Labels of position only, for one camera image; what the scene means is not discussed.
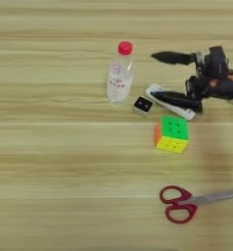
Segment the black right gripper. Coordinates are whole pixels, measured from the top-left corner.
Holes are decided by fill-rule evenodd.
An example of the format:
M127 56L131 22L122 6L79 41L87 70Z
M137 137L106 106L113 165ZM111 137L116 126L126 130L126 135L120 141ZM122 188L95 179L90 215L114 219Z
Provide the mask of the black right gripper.
M173 51L153 53L152 57L165 64L190 65L196 62L196 54L185 54ZM233 99L233 70L226 64L216 66L200 64L197 73L185 81L186 92L152 91L151 94L158 100L180 108L191 109L202 113L204 98Z

